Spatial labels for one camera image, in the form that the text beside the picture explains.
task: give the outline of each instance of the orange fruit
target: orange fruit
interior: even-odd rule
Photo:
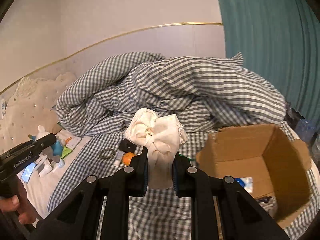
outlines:
[[[129,166],[130,161],[131,161],[132,157],[134,157],[134,156],[135,156],[134,153],[126,153],[125,155],[123,155],[122,162],[124,163],[124,165]]]

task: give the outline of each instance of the green curtain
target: green curtain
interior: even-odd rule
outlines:
[[[219,0],[227,57],[269,80],[320,127],[320,23],[305,0]]]

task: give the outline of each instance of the crumpled duvet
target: crumpled duvet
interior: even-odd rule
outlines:
[[[109,57],[73,82],[56,112],[63,127],[78,136],[124,131],[140,108],[176,114],[185,132],[280,124],[284,97],[242,64],[241,53],[231,59],[148,52]]]

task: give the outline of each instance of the gold trim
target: gold trim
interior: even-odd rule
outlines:
[[[118,38],[118,37],[121,37],[121,36],[124,36],[124,35],[127,35],[127,34],[131,34],[131,33],[136,33],[136,32],[145,31],[145,30],[150,30],[150,29],[159,28],[159,27],[176,26],[176,25],[218,25],[218,26],[223,26],[223,23],[169,23],[169,24],[162,24],[162,25],[156,25],[156,26],[152,26],[152,27],[141,28],[141,29],[134,30],[134,31],[129,31],[129,32],[126,32],[126,33],[121,33],[121,34],[118,34],[118,35],[116,35],[116,36],[112,36],[112,37],[106,38],[106,39],[104,39],[104,40],[102,40],[102,41],[98,41],[98,42],[96,42],[96,43],[94,43],[94,44],[92,44],[92,45],[90,45],[90,46],[88,46],[88,47],[85,47],[85,48],[83,48],[83,49],[81,49],[81,50],[79,50],[79,51],[71,54],[71,55],[68,56],[68,57],[61,58],[61,59],[58,59],[58,60],[56,60],[56,61],[54,61],[54,62],[52,62],[52,63],[49,63],[49,64],[47,64],[47,65],[44,65],[44,66],[42,66],[42,67],[40,67],[40,68],[38,68],[38,69],[30,72],[29,74],[23,76],[23,77],[31,76],[33,73],[36,73],[36,72],[38,72],[39,70],[41,70],[41,69],[43,69],[43,68],[46,68],[46,67],[48,67],[48,66],[50,66],[50,65],[53,65],[53,64],[59,63],[59,62],[61,62],[61,61],[64,61],[64,60],[66,60],[66,59],[68,59],[68,58],[71,58],[72,56],[74,56],[74,55],[76,55],[76,54],[78,54],[78,53],[80,53],[80,52],[82,52],[82,51],[84,51],[84,50],[86,50],[86,49],[88,49],[88,48],[91,48],[91,47],[93,47],[93,46],[95,46],[95,45],[98,45],[98,44],[100,44],[100,43],[102,43],[102,42],[105,42],[105,41],[108,41],[108,40],[112,40],[112,39],[115,39],[115,38]],[[2,90],[2,91],[0,92],[0,95],[3,94],[4,92],[6,92],[9,88],[11,88],[12,86],[14,86],[15,84],[17,84],[17,83],[21,80],[21,78],[19,78],[17,81],[15,81],[14,83],[12,83],[12,84],[9,85],[8,87],[6,87],[4,90]]]

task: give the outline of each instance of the silver screw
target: silver screw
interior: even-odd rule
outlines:
[[[131,166],[127,166],[127,167],[125,167],[123,170],[124,170],[124,172],[126,172],[126,173],[130,173],[130,172],[133,172],[134,168],[132,168]]]
[[[231,183],[233,183],[235,180],[234,180],[234,178],[231,177],[231,176],[226,176],[226,177],[224,178],[224,181],[225,181],[226,183],[231,184]]]
[[[89,183],[94,183],[96,181],[96,177],[95,176],[89,176],[89,177],[87,177],[87,182],[89,182]]]
[[[197,170],[196,167],[189,167],[189,168],[187,169],[187,171],[188,171],[189,173],[196,173],[198,170]]]

